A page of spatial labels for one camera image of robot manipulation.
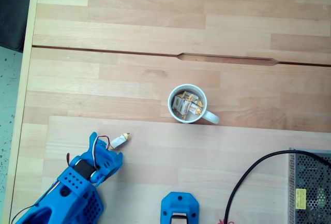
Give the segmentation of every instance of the perforated metal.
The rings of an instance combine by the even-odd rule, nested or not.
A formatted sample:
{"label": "perforated metal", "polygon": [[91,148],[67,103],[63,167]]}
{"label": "perforated metal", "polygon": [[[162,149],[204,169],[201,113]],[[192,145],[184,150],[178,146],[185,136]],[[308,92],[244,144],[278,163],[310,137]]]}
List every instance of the perforated metal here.
{"label": "perforated metal", "polygon": [[[331,162],[331,154],[315,154]],[[331,169],[306,155],[291,155],[289,186],[289,224],[331,223]],[[295,189],[307,190],[305,210],[295,209]]]}

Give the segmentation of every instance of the power supply unit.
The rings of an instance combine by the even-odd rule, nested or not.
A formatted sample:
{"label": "power supply unit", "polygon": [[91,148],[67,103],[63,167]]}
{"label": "power supply unit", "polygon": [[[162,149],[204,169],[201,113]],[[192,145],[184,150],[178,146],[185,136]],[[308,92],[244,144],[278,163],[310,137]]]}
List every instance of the power supply unit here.
{"label": "power supply unit", "polygon": [[[331,162],[331,151],[292,150]],[[331,224],[331,169],[306,155],[289,156],[289,224]]]}

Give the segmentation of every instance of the wooden table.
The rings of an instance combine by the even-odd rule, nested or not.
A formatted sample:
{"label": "wooden table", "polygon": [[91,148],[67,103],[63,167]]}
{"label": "wooden table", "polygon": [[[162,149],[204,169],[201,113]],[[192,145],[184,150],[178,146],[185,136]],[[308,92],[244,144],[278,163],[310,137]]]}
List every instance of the wooden table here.
{"label": "wooden table", "polygon": [[193,83],[221,125],[330,132],[330,4],[31,0],[3,223],[26,186],[15,181],[28,162],[18,156],[36,157],[32,175],[40,168],[52,115],[173,122],[168,93]]}
{"label": "wooden table", "polygon": [[[66,168],[67,153],[73,158],[87,150],[93,131],[109,137],[131,133],[116,149],[123,153],[122,167],[98,187],[106,207],[98,224],[159,223],[161,199],[170,191],[193,194],[200,204],[199,223],[217,224],[235,184],[259,158],[289,147],[331,147],[329,133],[51,116],[38,153],[31,152],[33,139],[20,148],[13,213],[50,187]],[[257,166],[236,194],[229,221],[288,223],[289,161],[281,155]]]}

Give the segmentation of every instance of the black object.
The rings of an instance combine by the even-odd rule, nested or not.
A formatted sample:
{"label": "black object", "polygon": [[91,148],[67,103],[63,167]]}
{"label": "black object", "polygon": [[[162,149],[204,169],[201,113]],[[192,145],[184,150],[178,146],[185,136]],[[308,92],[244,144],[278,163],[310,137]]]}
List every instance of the black object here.
{"label": "black object", "polygon": [[73,167],[73,169],[77,171],[86,180],[89,180],[91,175],[96,171],[93,166],[91,166],[83,159],[79,160],[78,163]]}
{"label": "black object", "polygon": [[30,0],[0,0],[0,46],[23,51]]}
{"label": "black object", "polygon": [[230,213],[230,207],[231,207],[231,203],[232,200],[237,192],[237,190],[239,189],[240,185],[243,183],[243,181],[245,180],[245,178],[248,176],[248,174],[259,164],[261,163],[263,160],[267,159],[267,158],[271,158],[273,156],[276,155],[280,155],[280,154],[303,154],[306,155],[308,157],[311,157],[315,160],[317,160],[318,162],[328,166],[331,169],[331,163],[327,160],[325,160],[324,158],[321,158],[320,156],[314,154],[314,153],[310,153],[310,152],[305,152],[305,151],[299,151],[299,150],[286,150],[286,151],[279,151],[279,152],[275,152],[275,153],[270,153],[268,155],[265,155],[264,157],[260,158],[258,161],[256,161],[246,172],[245,174],[242,176],[242,178],[240,178],[239,182],[236,184],[236,186],[234,187],[230,198],[228,200],[228,204],[227,204],[227,208],[225,210],[225,215],[224,215],[224,223],[228,223],[228,219],[229,219],[229,213]]}
{"label": "black object", "polygon": [[172,215],[170,219],[170,224],[172,223],[172,219],[186,219],[186,223],[188,224],[188,218],[186,215]]}

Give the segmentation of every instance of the blue robotic hand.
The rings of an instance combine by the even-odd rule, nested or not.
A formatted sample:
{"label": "blue robotic hand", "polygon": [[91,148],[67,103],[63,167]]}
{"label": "blue robotic hand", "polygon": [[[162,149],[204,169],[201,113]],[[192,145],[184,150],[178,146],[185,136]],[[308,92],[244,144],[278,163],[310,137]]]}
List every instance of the blue robotic hand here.
{"label": "blue robotic hand", "polygon": [[96,187],[123,164],[122,153],[109,151],[96,132],[89,148],[76,156],[57,181],[18,220],[18,224],[96,223],[103,211]]}

